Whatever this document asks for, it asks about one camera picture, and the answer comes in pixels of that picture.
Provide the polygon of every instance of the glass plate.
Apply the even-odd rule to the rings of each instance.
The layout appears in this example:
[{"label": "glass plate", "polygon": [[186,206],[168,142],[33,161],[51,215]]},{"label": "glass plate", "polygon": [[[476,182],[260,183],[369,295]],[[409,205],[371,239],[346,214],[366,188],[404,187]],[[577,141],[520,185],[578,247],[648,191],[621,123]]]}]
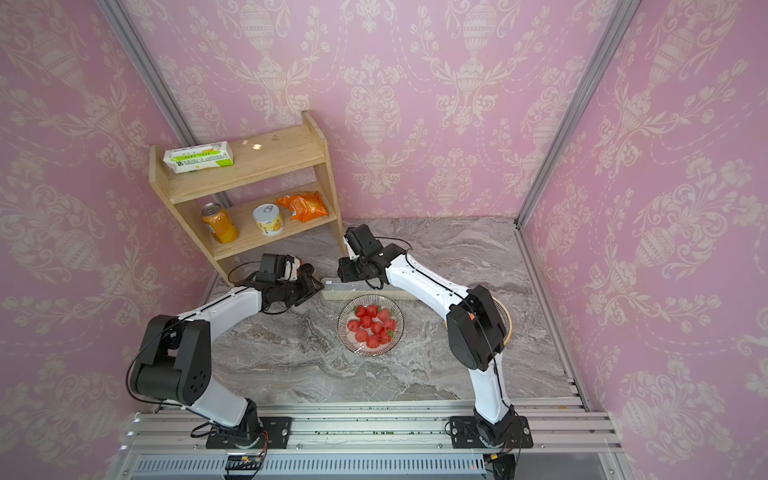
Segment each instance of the glass plate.
[{"label": "glass plate", "polygon": [[[358,319],[355,316],[355,311],[357,310],[358,306],[368,306],[371,304],[378,305],[379,311],[383,309],[389,310],[389,318],[394,319],[396,322],[395,335],[392,340],[390,340],[389,343],[381,345],[377,349],[370,349],[365,342],[358,342],[355,340],[355,333],[350,332],[346,328],[346,324],[349,323],[350,320]],[[354,352],[362,356],[378,356],[383,355],[389,350],[395,348],[395,345],[397,345],[397,342],[400,341],[402,334],[405,332],[405,327],[406,322],[405,318],[402,316],[402,311],[400,310],[400,307],[398,307],[393,301],[381,295],[363,295],[346,304],[344,309],[339,314],[339,325],[336,327],[336,331],[339,333],[339,339],[341,340],[341,343],[343,343],[350,352]]]}]

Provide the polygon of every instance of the black cable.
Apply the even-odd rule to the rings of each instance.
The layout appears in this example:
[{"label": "black cable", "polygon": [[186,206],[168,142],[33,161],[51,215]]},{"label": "black cable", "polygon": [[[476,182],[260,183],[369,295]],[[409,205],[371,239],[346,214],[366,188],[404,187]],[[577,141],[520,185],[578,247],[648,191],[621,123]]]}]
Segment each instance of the black cable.
[{"label": "black cable", "polygon": [[[485,335],[485,331],[483,330],[482,327],[480,328],[480,331],[482,332],[482,335],[485,338],[485,343],[488,344],[488,349],[491,350],[491,353],[493,353],[493,349],[491,348],[491,342],[488,341],[488,336]],[[498,394],[499,394],[500,400],[502,401],[502,404],[504,404],[504,406],[507,407],[507,410],[509,412],[512,412],[518,418],[518,424],[520,426],[520,439],[519,439],[519,443],[518,443],[518,457],[516,459],[516,462],[519,465],[520,464],[520,454],[522,453],[522,449],[523,449],[523,441],[522,441],[523,440],[523,438],[522,438],[523,421],[520,418],[520,415],[515,411],[515,409],[512,408],[511,405],[507,405],[507,402],[504,401],[504,392],[502,391],[502,381],[498,377],[498,363],[496,362],[496,355],[493,355],[492,358],[493,358],[493,371],[496,374],[496,383],[498,384]]]},{"label": "black cable", "polygon": [[[250,476],[249,480],[253,480],[253,478],[256,477],[256,474],[259,473],[261,468],[264,466],[264,461],[266,460],[266,451],[267,451],[267,445],[270,443],[270,434],[266,430],[264,430],[261,435],[264,436],[264,447],[261,449],[261,453],[258,455],[259,466],[253,469],[254,470],[253,475]],[[250,461],[248,463],[238,465],[237,467],[230,468],[229,459],[228,459],[224,467],[224,480],[231,480],[230,472],[237,472],[237,471],[243,471],[243,470],[251,470]]]},{"label": "black cable", "polygon": [[458,294],[458,292],[456,292],[455,290],[451,290],[451,289],[449,289],[447,286],[443,285],[443,284],[442,284],[442,283],[440,283],[439,281],[437,281],[437,280],[433,279],[432,277],[430,277],[430,276],[429,276],[429,275],[427,275],[426,273],[422,272],[421,270],[419,270],[418,268],[416,268],[415,266],[413,266],[413,264],[411,263],[411,260],[408,260],[408,252],[409,252],[410,250],[413,250],[413,249],[412,249],[412,248],[409,248],[408,250],[406,250],[406,263],[408,264],[408,266],[410,266],[410,267],[411,267],[411,269],[412,269],[414,272],[419,272],[419,273],[421,273],[421,274],[422,274],[423,276],[425,276],[425,277],[426,277],[428,280],[431,280],[431,281],[432,281],[432,282],[433,282],[435,285],[437,285],[437,286],[441,286],[443,289],[445,289],[445,291],[447,291],[447,292],[448,292],[448,293],[450,293],[451,295],[456,295],[458,298],[460,298],[460,299],[462,299],[462,300],[464,300],[464,301],[466,302],[466,300],[467,300],[467,299],[466,299],[465,297],[463,297],[463,296],[459,295],[459,294]]},{"label": "black cable", "polygon": [[409,250],[413,250],[413,246],[407,240],[403,240],[402,238],[397,238],[397,237],[374,237],[374,238],[383,238],[384,240],[397,240],[399,242],[403,242],[405,245],[408,245]]},{"label": "black cable", "polygon": [[287,312],[288,310],[290,310],[290,308],[286,308],[286,309],[285,309],[285,310],[283,310],[282,312],[265,312],[264,310],[262,310],[262,311],[261,311],[261,313],[265,313],[265,314],[267,314],[267,315],[280,315],[280,314],[282,314],[282,313],[285,313],[285,312]]},{"label": "black cable", "polygon": [[245,262],[245,263],[241,263],[240,265],[238,265],[238,266],[234,267],[234,268],[233,268],[232,270],[230,270],[230,272],[227,274],[227,282],[229,282],[229,283],[232,283],[232,280],[230,280],[230,277],[232,276],[232,272],[233,272],[233,271],[237,270],[238,268],[242,267],[243,265],[248,265],[249,263],[261,263],[261,261],[260,261],[260,260],[254,260],[253,262]]},{"label": "black cable", "polygon": [[366,279],[366,285],[371,287],[373,290],[384,290],[384,281],[382,279],[379,279],[379,286],[373,286],[371,283]]},{"label": "black cable", "polygon": [[210,422],[205,422],[203,424],[200,424],[200,425],[196,426],[190,432],[190,437],[192,437],[193,439],[202,439],[203,437],[207,437],[208,435],[210,435],[213,432],[213,430],[208,430],[205,433],[195,433],[195,432],[197,430],[204,429],[205,427],[207,427],[209,425],[210,425]]},{"label": "black cable", "polygon": [[144,400],[144,399],[140,399],[140,398],[138,398],[136,395],[134,395],[133,391],[131,390],[131,370],[134,368],[134,364],[136,363],[136,360],[139,358],[139,355],[141,355],[141,354],[142,354],[142,353],[143,353],[143,352],[144,352],[144,351],[147,349],[147,347],[148,347],[149,345],[151,345],[151,344],[152,344],[152,342],[154,342],[154,341],[155,341],[155,340],[156,340],[156,339],[157,339],[159,336],[162,336],[162,335],[163,335],[164,333],[166,333],[168,330],[170,330],[170,329],[174,328],[174,327],[175,327],[176,325],[178,325],[179,323],[181,323],[181,322],[183,322],[184,320],[186,320],[186,319],[190,318],[190,316],[194,316],[194,315],[185,316],[183,319],[177,319],[177,320],[176,320],[176,322],[173,322],[173,323],[172,323],[172,324],[170,324],[169,326],[167,326],[167,327],[165,327],[164,329],[162,329],[160,333],[158,333],[157,335],[155,335],[154,337],[152,337],[152,340],[150,340],[149,342],[147,342],[147,344],[146,344],[146,345],[142,346],[142,347],[139,349],[139,352],[136,354],[136,356],[134,357],[134,359],[133,359],[133,360],[131,360],[131,363],[129,363],[129,364],[128,364],[128,370],[126,370],[126,371],[125,371],[125,389],[127,390],[127,392],[128,392],[128,395],[129,395],[129,396],[131,396],[131,398],[132,398],[132,399],[136,400],[137,402],[142,402],[142,403],[150,403],[151,405],[159,405],[159,406],[179,406],[179,405],[178,405],[178,404],[176,404],[176,403],[155,402],[155,401],[152,401],[152,400]]}]

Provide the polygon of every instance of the wooden shelf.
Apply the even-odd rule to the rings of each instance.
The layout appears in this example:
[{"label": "wooden shelf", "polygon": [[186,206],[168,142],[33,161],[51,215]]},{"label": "wooden shelf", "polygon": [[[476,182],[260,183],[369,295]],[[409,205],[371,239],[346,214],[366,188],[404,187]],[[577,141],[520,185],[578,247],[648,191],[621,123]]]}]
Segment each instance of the wooden shelf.
[{"label": "wooden shelf", "polygon": [[[283,195],[290,195],[304,191],[320,192],[320,196],[323,197],[323,203],[326,205],[326,209],[328,210],[328,215],[326,217],[320,217],[302,223],[298,220],[291,220],[291,210],[280,207],[280,215],[283,216],[283,231],[273,237],[268,237],[267,235],[261,233],[261,230],[259,230],[256,221],[253,219],[253,209],[262,204],[274,204],[275,199],[280,198]],[[237,229],[240,231],[240,236],[237,238],[237,240],[230,243],[218,243],[217,241],[212,241],[211,253],[213,254],[215,260],[221,260],[223,258],[237,255],[238,253],[242,253],[246,250],[250,250],[252,248],[261,247],[262,245],[266,245],[269,242],[289,237],[294,233],[303,232],[305,230],[309,230],[310,228],[333,222],[336,219],[336,212],[333,211],[333,208],[329,207],[329,205],[331,205],[331,203],[323,193],[323,189],[320,187],[320,184],[313,182],[309,185],[304,185],[303,187],[293,188],[292,190],[286,190],[284,192],[280,192],[279,194],[256,199],[254,201],[248,202],[247,204],[228,208],[227,212],[230,215],[230,219],[232,219],[232,223],[234,223],[235,227],[237,227]]]},{"label": "wooden shelf", "polygon": [[[261,148],[254,150],[254,145],[261,145]],[[161,157],[158,167],[169,173],[171,203],[180,204],[325,162],[325,152],[313,141],[304,125],[233,140],[230,147],[234,156],[231,167],[185,174],[173,173]]]},{"label": "wooden shelf", "polygon": [[[156,145],[150,147],[149,183],[152,189],[225,280],[236,266],[233,256],[238,253],[326,223],[331,225],[339,248],[346,254],[328,142],[309,112],[303,111],[302,119],[303,123],[296,127],[231,141],[234,165],[230,167],[175,174],[163,162],[163,150]],[[261,145],[259,150],[253,149],[255,144]],[[230,219],[240,231],[234,242],[218,243],[200,218],[198,198],[307,167],[314,168],[316,182],[227,208]],[[263,235],[253,219],[253,210],[261,204],[273,204],[278,197],[300,191],[320,192],[328,215],[302,223],[291,220],[292,212],[281,207],[283,231],[273,237]]]}]

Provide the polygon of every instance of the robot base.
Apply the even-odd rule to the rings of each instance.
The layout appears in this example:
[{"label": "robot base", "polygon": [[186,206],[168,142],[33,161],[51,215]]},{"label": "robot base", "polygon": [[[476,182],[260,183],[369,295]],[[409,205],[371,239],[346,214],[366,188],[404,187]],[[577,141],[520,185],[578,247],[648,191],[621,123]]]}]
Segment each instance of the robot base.
[{"label": "robot base", "polygon": [[531,437],[531,428],[528,426],[528,419],[524,416],[519,418],[520,421],[514,419],[509,422],[507,428],[503,432],[498,432],[495,439],[492,440],[493,445],[489,445],[488,442],[480,437],[476,417],[451,417],[448,431],[451,435],[453,448],[484,449],[495,446],[502,447],[505,442],[508,449],[533,448],[533,438]]},{"label": "robot base", "polygon": [[[263,429],[266,430],[266,434],[270,439],[267,448],[269,450],[285,450],[288,447],[288,438],[290,437],[290,417],[260,417]],[[209,450],[223,449],[241,449],[241,450],[257,450],[261,451],[264,448],[264,436],[259,435],[256,439],[256,443],[250,447],[241,447],[237,445],[239,443],[236,439],[228,437],[227,435],[208,435],[208,440],[205,443],[205,448]]]}]

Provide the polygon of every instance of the cable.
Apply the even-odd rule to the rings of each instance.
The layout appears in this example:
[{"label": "cable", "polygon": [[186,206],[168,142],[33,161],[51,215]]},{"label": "cable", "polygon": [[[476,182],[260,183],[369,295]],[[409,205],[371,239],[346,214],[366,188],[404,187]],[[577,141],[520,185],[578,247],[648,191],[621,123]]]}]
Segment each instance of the cable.
[{"label": "cable", "polygon": [[512,463],[491,462],[491,466],[491,470],[488,470],[487,468],[485,470],[491,472],[493,474],[493,478],[496,480],[512,480],[515,477],[515,472],[517,471],[517,464],[514,463],[514,460]]},{"label": "cable", "polygon": [[426,273],[422,272],[421,270],[419,270],[418,268],[416,268],[415,266],[413,266],[413,264],[411,263],[411,260],[408,260],[408,252],[409,252],[410,250],[413,250],[413,249],[412,249],[412,248],[409,248],[408,250],[406,250],[406,263],[408,264],[408,266],[410,266],[410,267],[413,269],[413,271],[414,271],[414,272],[419,272],[419,273],[421,273],[421,274],[422,274],[423,276],[425,276],[425,277],[426,277],[428,280],[431,280],[431,281],[432,281],[432,282],[433,282],[435,285],[437,285],[437,286],[441,286],[443,289],[445,289],[445,290],[446,290],[447,292],[449,292],[451,295],[456,295],[458,298],[460,298],[460,299],[462,299],[462,300],[464,300],[464,301],[466,302],[466,300],[467,300],[467,299],[466,299],[466,297],[463,297],[463,296],[459,295],[459,294],[458,294],[458,292],[456,292],[455,290],[451,290],[451,289],[449,289],[447,286],[443,285],[443,284],[442,284],[442,283],[440,283],[439,281],[437,281],[437,280],[433,279],[432,277],[430,277],[430,276],[429,276],[429,275],[427,275]]},{"label": "cable", "polygon": [[264,436],[264,447],[261,449],[261,453],[258,455],[259,458],[259,466],[256,468],[251,468],[251,461],[248,459],[246,460],[246,463],[243,463],[241,465],[238,465],[237,467],[230,468],[229,466],[229,459],[227,460],[227,463],[225,463],[224,467],[224,480],[230,480],[230,472],[237,472],[237,471],[243,471],[243,470],[254,470],[253,475],[250,476],[250,480],[253,480],[254,477],[256,477],[256,474],[259,473],[261,468],[264,466],[264,460],[266,459],[266,451],[267,451],[267,445],[270,443],[270,434],[267,430],[264,430],[262,432],[262,435]]},{"label": "cable", "polygon": [[287,312],[288,310],[290,310],[290,308],[286,308],[286,309],[285,309],[285,310],[283,310],[282,312],[265,312],[264,310],[262,310],[262,311],[261,311],[261,313],[265,313],[265,314],[267,314],[267,315],[280,315],[281,313],[285,313],[285,312]]},{"label": "cable", "polygon": [[408,245],[409,250],[413,250],[413,246],[407,240],[403,240],[402,238],[397,238],[397,237],[374,237],[374,238],[383,238],[384,240],[397,240],[399,242],[403,242],[405,245]]},{"label": "cable", "polygon": [[[485,331],[483,328],[480,328],[480,331],[482,332],[483,338],[485,338],[485,343],[488,344],[488,349],[491,350],[491,353],[493,353],[493,349],[491,348],[491,342],[488,341],[488,336],[485,335]],[[498,384],[498,395],[500,400],[502,401],[502,404],[507,407],[507,410],[509,412],[512,412],[517,418],[518,418],[518,425],[520,426],[520,439],[518,443],[518,457],[517,457],[517,464],[520,464],[520,454],[522,453],[523,449],[523,441],[522,441],[522,431],[523,431],[523,421],[520,418],[520,415],[515,411],[514,408],[512,408],[511,405],[507,405],[507,402],[504,401],[504,392],[502,391],[502,381],[498,377],[498,363],[496,362],[496,355],[492,356],[493,358],[493,371],[496,374],[496,383]]]},{"label": "cable", "polygon": [[230,280],[230,277],[232,276],[232,272],[233,272],[233,271],[237,270],[238,268],[242,267],[243,265],[248,265],[249,263],[261,263],[261,261],[260,261],[260,260],[254,260],[253,262],[245,262],[245,263],[241,263],[240,265],[238,265],[238,266],[234,267],[234,268],[233,268],[232,270],[230,270],[230,272],[227,274],[227,282],[229,282],[229,283],[232,283],[232,280]]},{"label": "cable", "polygon": [[210,422],[205,422],[205,423],[203,423],[203,424],[200,424],[200,425],[196,426],[196,427],[195,427],[195,428],[193,428],[193,429],[192,429],[192,431],[190,432],[190,437],[192,437],[193,439],[202,439],[203,437],[207,437],[208,435],[210,435],[210,434],[211,434],[211,432],[212,432],[213,430],[208,430],[208,431],[207,431],[207,432],[205,432],[205,433],[195,433],[195,432],[196,432],[197,430],[200,430],[200,429],[204,429],[205,427],[207,427],[207,426],[209,426],[209,425],[210,425]]},{"label": "cable", "polygon": [[382,279],[379,279],[379,286],[373,286],[371,283],[366,279],[366,285],[371,287],[373,290],[384,290],[384,281]]},{"label": "cable", "polygon": [[152,342],[154,342],[158,337],[162,336],[168,330],[174,328],[176,325],[178,325],[179,323],[183,322],[184,320],[190,318],[191,316],[194,316],[194,315],[185,316],[183,319],[177,319],[175,322],[173,322],[169,326],[167,326],[164,329],[162,329],[160,333],[158,333],[157,335],[152,337],[152,340],[147,342],[146,345],[142,346],[139,349],[139,353],[137,353],[136,356],[134,357],[134,359],[131,360],[131,363],[128,364],[128,370],[125,371],[125,389],[128,391],[128,395],[131,396],[132,399],[136,400],[137,402],[150,403],[152,405],[179,406],[176,403],[155,402],[155,401],[152,401],[152,400],[144,400],[144,399],[140,399],[136,395],[134,395],[133,391],[131,390],[131,370],[134,368],[134,364],[136,363],[136,360],[139,358],[139,355],[141,355],[147,349],[147,347],[152,344]]}]

